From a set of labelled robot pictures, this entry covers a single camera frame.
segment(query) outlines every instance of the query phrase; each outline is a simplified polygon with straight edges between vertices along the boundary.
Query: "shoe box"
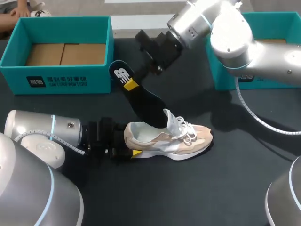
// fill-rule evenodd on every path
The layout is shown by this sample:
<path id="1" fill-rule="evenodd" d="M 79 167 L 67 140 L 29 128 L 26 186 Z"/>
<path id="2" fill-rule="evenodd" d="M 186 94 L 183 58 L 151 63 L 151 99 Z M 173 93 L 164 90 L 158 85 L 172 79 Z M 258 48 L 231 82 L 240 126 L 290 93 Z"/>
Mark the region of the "shoe box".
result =
<path id="1" fill-rule="evenodd" d="M 256 40 L 272 43 L 301 44 L 301 17 L 296 12 L 254 12 L 243 13 Z M 230 75 L 214 55 L 210 38 L 206 39 L 206 53 L 216 90 L 235 89 L 235 78 Z M 242 75 L 238 78 L 240 89 L 279 89 L 300 86 L 284 84 Z"/>
<path id="2" fill-rule="evenodd" d="M 110 93 L 109 16 L 20 18 L 0 70 L 15 95 Z"/>

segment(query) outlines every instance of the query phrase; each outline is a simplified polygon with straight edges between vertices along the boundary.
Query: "shoe lace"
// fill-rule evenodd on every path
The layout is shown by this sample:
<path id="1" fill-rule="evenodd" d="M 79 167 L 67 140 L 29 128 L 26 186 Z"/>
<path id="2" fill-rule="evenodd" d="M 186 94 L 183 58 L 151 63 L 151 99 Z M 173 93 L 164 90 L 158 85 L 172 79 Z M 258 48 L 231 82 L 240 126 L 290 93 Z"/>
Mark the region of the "shoe lace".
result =
<path id="1" fill-rule="evenodd" d="M 172 140 L 183 139 L 184 143 L 190 145 L 193 140 L 197 138 L 197 133 L 195 132 L 192 124 L 187 123 L 183 117 L 177 117 L 180 123 L 181 135 L 173 137 Z"/>

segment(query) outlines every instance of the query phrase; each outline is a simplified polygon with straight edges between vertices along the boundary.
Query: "yellow tag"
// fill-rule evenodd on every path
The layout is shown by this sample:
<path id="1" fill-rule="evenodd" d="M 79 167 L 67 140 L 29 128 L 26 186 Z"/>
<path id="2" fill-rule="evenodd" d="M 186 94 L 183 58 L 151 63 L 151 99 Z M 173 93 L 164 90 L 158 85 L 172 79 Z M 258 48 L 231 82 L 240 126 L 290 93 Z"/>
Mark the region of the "yellow tag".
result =
<path id="1" fill-rule="evenodd" d="M 141 154 L 142 151 L 139 151 L 139 150 L 133 150 L 133 156 L 132 158 L 136 157 L 137 155 Z"/>
<path id="2" fill-rule="evenodd" d="M 133 88 L 138 87 L 139 85 L 131 78 L 123 87 L 127 89 L 127 91 L 131 91 Z"/>

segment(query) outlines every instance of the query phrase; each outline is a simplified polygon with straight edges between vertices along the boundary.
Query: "black table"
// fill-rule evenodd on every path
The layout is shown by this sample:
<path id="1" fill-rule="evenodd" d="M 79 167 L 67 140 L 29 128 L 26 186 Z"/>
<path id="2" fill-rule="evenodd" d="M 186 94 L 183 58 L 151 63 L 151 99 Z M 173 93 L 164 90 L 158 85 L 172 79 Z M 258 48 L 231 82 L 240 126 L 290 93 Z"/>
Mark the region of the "black table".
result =
<path id="1" fill-rule="evenodd" d="M 0 53 L 6 42 L 0 42 Z M 115 59 L 141 65 L 132 39 L 115 40 Z M 265 226 L 269 184 L 300 155 L 301 139 L 270 132 L 240 106 L 236 92 L 216 92 L 200 43 L 184 52 L 160 77 L 145 86 L 161 96 L 176 116 L 212 128 L 207 154 L 176 162 L 153 157 L 115 164 L 91 162 L 66 151 L 63 170 L 80 189 L 84 226 Z M 250 108 L 275 127 L 301 128 L 299 89 L 242 91 Z M 14 96 L 0 76 L 0 131 L 13 109 L 80 118 L 103 116 L 137 121 L 118 89 L 109 95 Z"/>

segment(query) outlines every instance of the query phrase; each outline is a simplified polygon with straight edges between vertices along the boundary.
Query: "person's hand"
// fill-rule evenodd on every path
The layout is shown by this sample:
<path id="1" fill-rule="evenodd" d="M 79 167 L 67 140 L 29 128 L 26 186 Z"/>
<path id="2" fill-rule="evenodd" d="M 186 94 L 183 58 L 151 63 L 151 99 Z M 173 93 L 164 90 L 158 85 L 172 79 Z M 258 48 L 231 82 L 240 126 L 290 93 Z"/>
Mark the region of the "person's hand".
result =
<path id="1" fill-rule="evenodd" d="M 27 5 L 24 6 L 18 6 L 17 8 L 14 8 L 10 12 L 11 16 L 16 15 L 17 18 L 19 17 L 30 17 L 30 11 L 27 8 Z"/>

